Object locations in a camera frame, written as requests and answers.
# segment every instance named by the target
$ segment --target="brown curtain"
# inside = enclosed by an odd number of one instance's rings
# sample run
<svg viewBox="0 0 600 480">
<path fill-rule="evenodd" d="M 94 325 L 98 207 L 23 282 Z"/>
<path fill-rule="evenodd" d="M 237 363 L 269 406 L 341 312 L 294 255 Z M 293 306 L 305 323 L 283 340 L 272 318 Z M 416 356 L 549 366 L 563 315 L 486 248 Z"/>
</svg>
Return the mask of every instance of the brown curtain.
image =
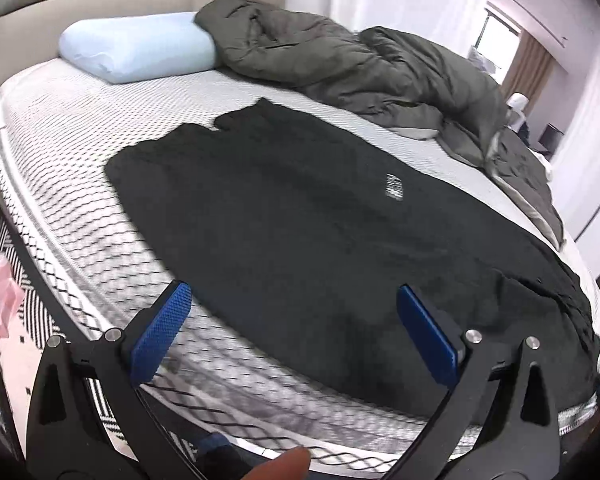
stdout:
<svg viewBox="0 0 600 480">
<path fill-rule="evenodd" d="M 551 54 L 538 43 L 536 38 L 523 30 L 520 33 L 516 56 L 500 86 L 505 99 L 509 99 L 516 92 L 525 95 L 529 99 L 529 104 L 525 107 L 525 115 L 529 115 L 540 97 L 553 65 L 554 58 Z"/>
</svg>

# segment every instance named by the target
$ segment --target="black t-shirt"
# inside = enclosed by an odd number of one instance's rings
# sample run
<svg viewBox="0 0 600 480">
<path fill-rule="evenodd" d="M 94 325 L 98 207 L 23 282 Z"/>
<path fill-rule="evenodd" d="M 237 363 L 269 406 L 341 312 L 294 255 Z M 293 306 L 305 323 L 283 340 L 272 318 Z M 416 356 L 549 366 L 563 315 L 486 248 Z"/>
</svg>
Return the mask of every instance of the black t-shirt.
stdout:
<svg viewBox="0 0 600 480">
<path fill-rule="evenodd" d="M 407 283 L 464 332 L 542 344 L 559 409 L 593 393 L 577 277 L 482 202 L 350 132 L 262 99 L 106 165 L 155 254 L 215 316 L 335 390 L 429 416 L 445 393 L 396 313 Z"/>
</svg>

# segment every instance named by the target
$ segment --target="printed logo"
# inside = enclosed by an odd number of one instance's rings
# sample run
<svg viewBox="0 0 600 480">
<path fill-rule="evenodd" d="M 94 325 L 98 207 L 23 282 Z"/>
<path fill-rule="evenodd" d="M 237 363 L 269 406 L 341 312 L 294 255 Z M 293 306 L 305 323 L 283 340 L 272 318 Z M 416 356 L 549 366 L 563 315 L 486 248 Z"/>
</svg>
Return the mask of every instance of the printed logo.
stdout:
<svg viewBox="0 0 600 480">
<path fill-rule="evenodd" d="M 402 182 L 398 177 L 390 173 L 386 174 L 385 194 L 396 200 L 402 200 Z"/>
</svg>

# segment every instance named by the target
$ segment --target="blue gripper pad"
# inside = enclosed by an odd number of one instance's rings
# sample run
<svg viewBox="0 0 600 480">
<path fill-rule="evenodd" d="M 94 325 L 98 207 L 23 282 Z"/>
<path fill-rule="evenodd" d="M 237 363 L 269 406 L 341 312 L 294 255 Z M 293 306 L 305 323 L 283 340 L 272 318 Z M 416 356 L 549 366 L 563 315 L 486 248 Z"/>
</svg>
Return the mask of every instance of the blue gripper pad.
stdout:
<svg viewBox="0 0 600 480">
<path fill-rule="evenodd" d="M 131 351 L 130 378 L 135 388 L 154 378 L 155 371 L 191 309 L 191 288 L 186 283 L 179 282 L 170 295 L 166 298 L 164 295 L 160 295 L 154 306 L 150 307 L 159 308 L 159 311 Z"/>
<path fill-rule="evenodd" d="M 415 293 L 403 285 L 396 299 L 398 316 L 438 384 L 451 389 L 458 382 L 458 355 Z"/>
</svg>

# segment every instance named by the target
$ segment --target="window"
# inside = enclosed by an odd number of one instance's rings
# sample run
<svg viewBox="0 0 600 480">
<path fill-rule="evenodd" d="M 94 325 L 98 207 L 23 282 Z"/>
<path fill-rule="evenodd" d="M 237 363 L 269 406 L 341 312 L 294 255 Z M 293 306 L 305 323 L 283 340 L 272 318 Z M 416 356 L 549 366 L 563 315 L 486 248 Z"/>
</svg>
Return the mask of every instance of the window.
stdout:
<svg viewBox="0 0 600 480">
<path fill-rule="evenodd" d="M 496 66 L 496 72 L 491 76 L 502 84 L 518 49 L 520 30 L 492 9 L 484 9 L 483 15 L 474 47 Z"/>
</svg>

